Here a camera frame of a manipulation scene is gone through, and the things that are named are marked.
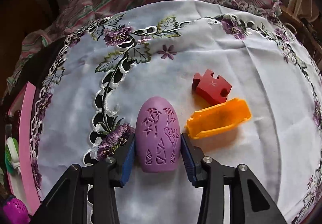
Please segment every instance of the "red puzzle piece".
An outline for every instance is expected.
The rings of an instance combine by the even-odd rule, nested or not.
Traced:
[[[221,76],[213,78],[214,72],[207,70],[201,77],[199,73],[194,75],[192,88],[196,94],[204,98],[209,104],[217,105],[227,100],[231,85]]]

